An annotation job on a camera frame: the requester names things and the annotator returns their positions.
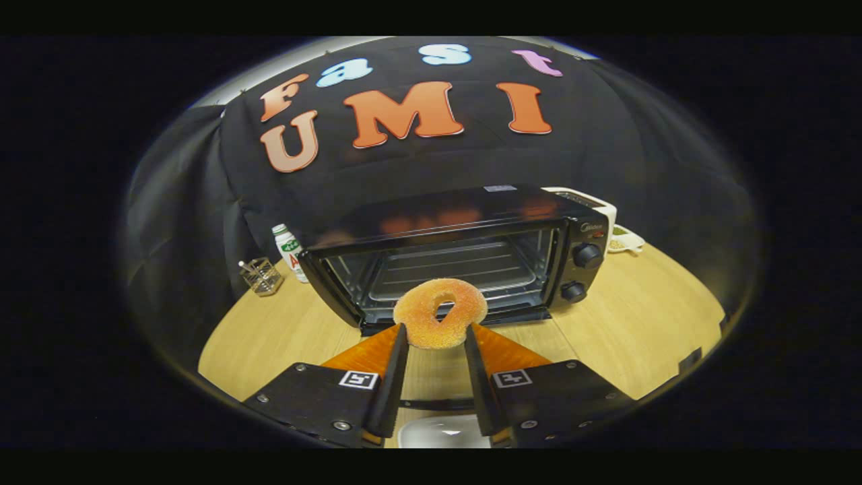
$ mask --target small dish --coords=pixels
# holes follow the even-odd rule
[[[410,421],[398,432],[399,448],[490,448],[476,414]]]
[[[610,241],[608,242],[609,253],[621,253],[623,251],[633,251],[635,253],[643,252],[643,246],[647,242],[643,237],[638,236],[631,230],[622,227],[619,224],[614,226],[611,233]]]

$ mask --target oven knob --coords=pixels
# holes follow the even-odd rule
[[[595,244],[582,244],[572,251],[575,266],[596,269],[602,264],[602,251]]]
[[[587,290],[581,283],[569,283],[562,287],[559,292],[570,303],[578,303],[587,297]]]

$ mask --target sugar-coated donut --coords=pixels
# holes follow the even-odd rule
[[[452,310],[437,320],[437,308],[453,301]],[[475,286],[454,278],[426,281],[406,292],[395,304],[396,324],[407,328],[407,341],[419,349],[448,349],[461,345],[467,327],[488,315],[488,302]]]

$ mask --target orange letter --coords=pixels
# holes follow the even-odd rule
[[[513,118],[512,123],[509,123],[509,129],[516,133],[533,135],[551,133],[551,125],[542,119],[539,102],[536,101],[536,95],[541,93],[539,88],[517,83],[500,83],[497,87],[509,95]]]
[[[284,111],[288,106],[290,106],[290,103],[293,103],[293,101],[290,101],[287,98],[293,98],[296,96],[297,91],[299,91],[299,86],[296,83],[301,83],[308,78],[308,74],[300,74],[294,79],[287,81],[273,90],[267,91],[265,95],[261,96],[260,99],[264,100],[264,115],[260,117],[260,122],[262,123],[276,116],[278,113]]]
[[[393,135],[403,140],[410,132],[413,119],[419,115],[415,133],[422,137],[457,135],[464,125],[455,121],[449,107],[448,91],[452,85],[440,81],[419,83],[410,88],[401,104],[392,101],[380,91],[365,91],[344,100],[356,114],[359,137],[353,141],[356,148],[376,147],[386,143],[386,134],[380,133],[381,122]]]
[[[315,134],[314,117],[317,116],[317,111],[305,111],[302,115],[293,118],[290,126],[295,126],[299,130],[299,139],[303,142],[303,151],[297,156],[287,154],[287,149],[284,148],[284,139],[281,134],[284,133],[284,125],[270,129],[260,137],[260,141],[266,147],[266,156],[270,159],[272,168],[279,172],[290,173],[299,170],[311,163],[317,156],[317,134]]]

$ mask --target black toaster oven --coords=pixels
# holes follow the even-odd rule
[[[478,288],[488,301],[483,324],[517,322],[584,299],[611,231],[607,216],[576,200],[536,186],[483,186],[361,206],[303,241],[299,261],[363,336],[392,326],[398,299],[436,278]]]

